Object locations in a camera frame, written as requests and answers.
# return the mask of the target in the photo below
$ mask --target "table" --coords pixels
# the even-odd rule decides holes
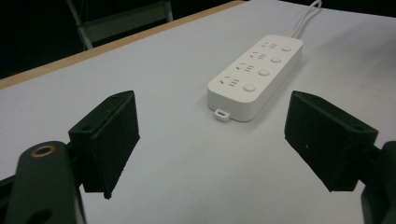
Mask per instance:
[[[0,178],[28,147],[67,143],[107,96],[134,90],[141,139],[111,200],[82,193],[89,223],[362,223],[363,184],[328,192],[283,129],[297,90],[378,129],[377,147],[394,140],[394,18],[322,9],[299,36],[300,64],[254,120],[219,122],[206,106],[214,76],[264,35],[288,35],[305,11],[251,0],[2,89]]]

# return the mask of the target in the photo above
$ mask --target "chair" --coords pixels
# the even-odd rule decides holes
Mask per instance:
[[[82,22],[73,0],[66,0],[76,21],[78,31],[85,46],[92,49],[92,43],[118,35],[156,21],[173,20],[170,0],[149,1],[149,4]]]

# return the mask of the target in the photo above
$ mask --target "white power strip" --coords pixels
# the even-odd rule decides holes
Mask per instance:
[[[303,41],[267,35],[207,85],[216,119],[249,121],[268,101],[302,55]]]

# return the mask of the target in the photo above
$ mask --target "power strip switch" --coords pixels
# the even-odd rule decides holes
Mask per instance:
[[[300,61],[303,41],[267,35],[207,85],[216,119],[249,121]]]

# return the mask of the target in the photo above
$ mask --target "dark background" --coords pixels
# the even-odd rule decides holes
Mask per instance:
[[[0,78],[51,63],[83,51],[75,20],[66,0],[0,0]],[[81,0],[74,0],[78,10]],[[146,4],[151,0],[84,0],[81,18],[93,20]],[[215,7],[231,0],[172,0],[174,19]],[[287,0],[310,5],[312,0]],[[395,17],[389,0],[327,0],[323,7]],[[152,26],[115,36],[108,41],[130,35]]]

